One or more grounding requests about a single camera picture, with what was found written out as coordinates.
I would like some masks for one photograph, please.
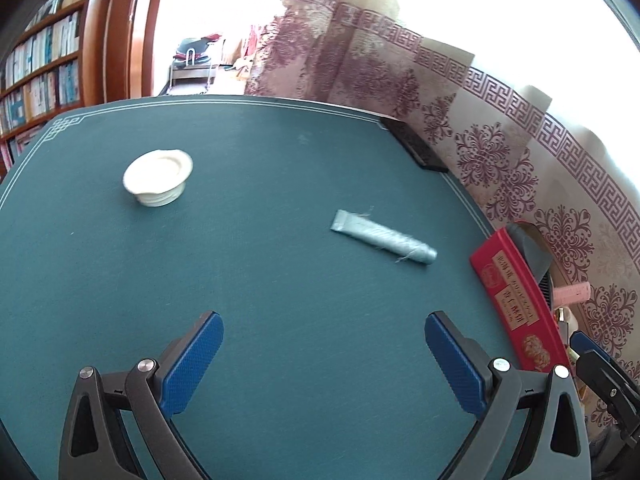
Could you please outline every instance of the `gold label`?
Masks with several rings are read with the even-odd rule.
[[[516,330],[517,327],[527,323],[527,317],[522,311],[522,307],[518,302],[516,295],[511,287],[507,285],[503,290],[495,295],[495,299],[500,304],[502,313],[509,323],[511,330]]]
[[[504,251],[498,251],[492,260],[507,283],[507,286],[495,295],[495,299],[500,303],[507,319],[510,320],[511,330],[523,325],[519,315],[524,315],[524,322],[528,325],[534,324],[540,318],[507,255]]]

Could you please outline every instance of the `white ceramic dish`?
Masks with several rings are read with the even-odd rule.
[[[124,172],[122,183],[142,205],[169,204],[184,191],[193,169],[191,157],[181,150],[155,150],[134,160]]]

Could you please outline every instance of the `red box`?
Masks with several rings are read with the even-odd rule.
[[[571,364],[533,274],[505,228],[471,256],[471,265],[494,302],[523,370],[549,372]]]

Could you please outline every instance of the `green felt tabletop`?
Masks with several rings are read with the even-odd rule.
[[[145,208],[122,175],[157,149],[189,153],[193,173],[177,201]],[[85,108],[51,123],[0,192],[0,418],[43,480],[78,370],[158,357],[205,310],[225,339],[174,421],[218,479],[435,479],[474,420],[425,317],[445,310],[513,358],[468,262],[481,214],[364,112],[248,96]],[[436,262],[331,232],[338,209],[425,241]]]

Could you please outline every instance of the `white border line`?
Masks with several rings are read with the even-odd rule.
[[[0,210],[2,209],[2,206],[4,206],[4,202],[6,202],[6,199],[9,196],[9,192],[12,190],[12,187],[14,186],[15,181],[18,180],[18,177],[22,173],[22,170],[25,168],[27,163],[31,160],[31,157],[35,154],[35,152],[38,151],[38,148],[44,142],[45,136],[46,134],[42,134],[42,136],[38,139],[36,144],[29,150],[29,153],[27,153],[27,156],[24,158],[24,160],[20,162],[20,166],[13,172],[11,176],[11,180],[9,180],[9,183],[7,184],[7,186],[4,188],[4,191],[2,192],[2,196],[0,196]]]
[[[275,108],[292,108],[294,110],[304,110],[308,112],[317,112],[319,114],[329,114],[336,115],[340,117],[348,117],[351,119],[356,119],[360,121],[366,121],[368,123],[379,123],[377,118],[373,117],[363,117],[363,115],[350,114],[347,112],[338,112],[335,110],[321,110],[317,107],[304,106],[304,105],[294,105],[294,104],[284,104],[284,103],[265,103],[265,102],[256,102],[256,101],[245,101],[240,99],[180,99],[180,100],[171,100],[164,102],[146,102],[146,103],[132,103],[122,106],[114,106],[105,108],[102,110],[94,110],[90,112],[80,113],[80,114],[72,114],[65,117],[65,119],[73,119],[76,117],[80,117],[84,119],[85,117],[94,117],[103,114],[108,114],[111,112],[119,112],[121,110],[131,110],[135,108],[153,108],[159,106],[174,106],[180,104],[238,104],[238,105],[249,105],[249,106],[268,106]]]
[[[441,173],[441,175],[444,181],[449,185],[449,187],[453,190],[456,196],[460,199],[460,202],[462,202],[466,210],[469,211],[471,218],[473,218],[476,224],[478,224],[478,227],[482,231],[482,234],[484,235],[484,237],[485,238],[490,237],[493,233],[489,230],[489,227],[487,226],[487,222],[479,217],[478,210],[475,208],[476,205],[469,202],[468,197],[466,197],[462,193],[462,191],[458,188],[458,186],[456,186],[456,183],[452,181],[453,177],[450,176],[449,173]]]

